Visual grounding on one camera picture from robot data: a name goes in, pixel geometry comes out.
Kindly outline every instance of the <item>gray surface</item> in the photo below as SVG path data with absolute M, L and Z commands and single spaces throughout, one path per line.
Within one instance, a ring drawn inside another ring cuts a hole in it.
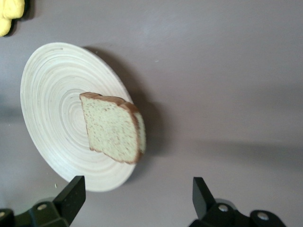
M 131 178 L 88 192 L 72 226 L 186 227 L 193 176 L 245 215 L 265 209 L 300 226 L 302 10 L 301 0 L 34 1 L 0 39 L 0 207 L 22 212 L 67 184 L 36 150 L 19 98 L 29 56 L 59 41 L 98 51 L 148 134 Z

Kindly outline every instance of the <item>white plate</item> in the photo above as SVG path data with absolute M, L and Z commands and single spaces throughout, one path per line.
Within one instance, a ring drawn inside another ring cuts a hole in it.
M 132 102 L 126 88 L 99 57 L 80 47 L 51 43 L 29 58 L 21 80 L 28 132 L 46 162 L 66 181 L 84 175 L 95 192 L 122 185 L 135 165 L 90 151 L 79 94 L 96 92 Z

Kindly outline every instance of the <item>brown crust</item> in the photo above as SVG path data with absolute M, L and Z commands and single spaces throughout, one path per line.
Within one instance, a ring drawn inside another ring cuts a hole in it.
M 111 102 L 111 103 L 115 103 L 118 107 L 121 107 L 123 109 L 125 109 L 131 116 L 131 119 L 134 123 L 134 126 L 136 127 L 136 131 L 137 131 L 137 151 L 136 151 L 136 156 L 134 158 L 134 160 L 132 162 L 128 162 L 128 161 L 120 161 L 120 160 L 116 160 L 114 158 L 112 158 L 111 156 L 109 156 L 108 154 L 104 153 L 106 156 L 110 157 L 111 159 L 120 162 L 120 163 L 128 163 L 128 164 L 135 164 L 137 163 L 141 156 L 143 155 L 142 151 L 140 150 L 140 136 L 139 136 L 139 123 L 137 118 L 135 117 L 135 113 L 139 113 L 139 109 L 132 103 L 125 101 L 122 98 L 119 97 L 115 97 L 115 96 L 102 96 L 100 94 L 97 93 L 93 93 L 93 92 L 85 92 L 80 94 L 80 100 L 82 101 L 82 97 L 86 97 L 86 98 L 90 98 L 90 99 L 100 99 L 103 101 L 107 101 L 107 102 Z M 102 152 L 100 150 L 94 149 L 92 147 L 89 147 L 90 150 L 94 150 L 96 152 Z

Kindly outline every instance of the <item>slice of white bread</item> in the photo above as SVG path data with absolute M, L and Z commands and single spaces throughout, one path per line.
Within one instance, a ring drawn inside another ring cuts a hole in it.
M 137 163 L 145 152 L 143 118 L 122 98 L 92 92 L 80 94 L 89 148 L 118 162 Z

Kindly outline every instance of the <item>concentric circle pattern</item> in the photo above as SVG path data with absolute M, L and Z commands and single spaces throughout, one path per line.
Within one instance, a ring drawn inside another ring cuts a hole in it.
M 135 165 L 90 151 L 79 94 L 96 92 L 132 102 L 118 76 L 80 47 L 51 43 L 29 58 L 21 80 L 21 107 L 29 134 L 46 162 L 66 181 L 84 175 L 86 189 L 112 190 Z

